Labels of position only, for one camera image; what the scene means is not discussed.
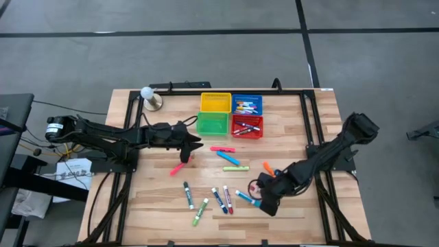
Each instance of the red basket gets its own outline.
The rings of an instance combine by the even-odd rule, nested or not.
[[[247,134],[234,134],[235,130],[244,130],[245,126],[239,125],[237,121],[249,124],[254,127],[258,127],[261,130],[253,130]],[[248,138],[248,139],[259,139],[263,136],[263,117],[262,116],[248,116],[248,115],[233,115],[232,116],[232,131],[231,134],[236,138]]]

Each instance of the wooden table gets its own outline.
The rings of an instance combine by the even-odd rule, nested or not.
[[[128,89],[113,91],[107,125],[122,128],[129,92]],[[324,136],[329,141],[342,126],[335,94],[316,89],[316,100]],[[200,96],[164,96],[163,101],[164,105],[158,112],[144,110],[150,123],[175,124],[178,120],[197,115],[200,110]],[[310,103],[307,103],[311,117]],[[270,244],[325,243],[315,185],[301,196],[283,198],[275,217],[235,195],[236,189],[246,191],[248,182],[265,171],[264,161],[273,168],[283,169],[294,161],[306,158],[307,138],[299,96],[263,96],[263,117],[263,138],[202,137],[204,146],[195,151],[195,159],[173,177],[169,172],[180,162],[178,151],[159,148],[141,150],[131,183],[123,244],[166,244],[168,240],[176,244],[260,244],[261,239],[268,239]],[[189,131],[196,134],[195,124],[189,127]],[[237,152],[232,156],[242,165],[249,165],[250,171],[223,172],[222,167],[230,163],[210,151],[212,145],[236,148]],[[103,177],[104,174],[98,174],[93,178],[78,241],[86,238],[91,203]],[[357,182],[346,172],[334,172],[333,177],[342,212],[361,235],[370,238]],[[210,200],[197,227],[191,225],[196,210],[188,208],[182,185],[184,181],[189,183],[196,208],[204,198]],[[233,215],[222,212],[211,192],[212,187],[219,188],[219,194],[225,201],[223,185],[228,185],[235,211]],[[92,229],[107,211],[111,186],[112,175],[98,195]],[[332,236],[336,239],[333,215],[329,208],[328,211]],[[115,239],[118,217],[116,212],[110,240]]]

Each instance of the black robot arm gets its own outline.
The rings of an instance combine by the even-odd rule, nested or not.
[[[187,126],[179,121],[156,123],[151,126],[128,129],[93,123],[81,116],[49,117],[46,140],[51,143],[76,143],[85,148],[102,151],[107,159],[123,163],[132,150],[143,148],[176,148],[180,159],[187,163],[192,151],[203,146],[199,137],[189,134]]]
[[[292,163],[276,178],[260,173],[257,185],[261,188],[261,210],[275,216],[283,196],[304,192],[316,172],[331,169],[340,153],[353,144],[370,143],[378,129],[365,114],[353,113],[344,122],[337,138],[320,146],[311,158]]]

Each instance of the green marker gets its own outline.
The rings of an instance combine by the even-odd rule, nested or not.
[[[195,207],[193,206],[193,200],[191,196],[191,190],[189,189],[189,185],[187,184],[187,182],[184,182],[183,186],[185,187],[187,203],[189,203],[189,209],[194,209]]]
[[[200,209],[198,209],[197,215],[195,215],[195,219],[193,219],[193,221],[192,221],[192,225],[193,226],[197,226],[198,220],[200,220],[201,215],[203,214],[203,212],[204,212],[204,210],[205,210],[205,208],[207,206],[207,202],[209,202],[209,199],[205,198],[203,200],[203,203],[201,204]]]
[[[223,172],[242,172],[242,171],[248,171],[250,167],[223,167]]]

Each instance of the white paper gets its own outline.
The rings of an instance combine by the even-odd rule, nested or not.
[[[56,164],[56,180],[68,185],[79,187],[81,189],[90,190],[90,167],[91,161],[86,158],[73,158],[66,162],[59,162],[58,164]],[[54,203],[66,202],[68,200],[69,199],[54,196]]]
[[[53,174],[48,174],[46,178],[54,179],[51,175]],[[12,213],[25,217],[33,215],[44,219],[50,200],[51,196],[45,193],[19,189],[14,201],[14,206],[12,207]]]

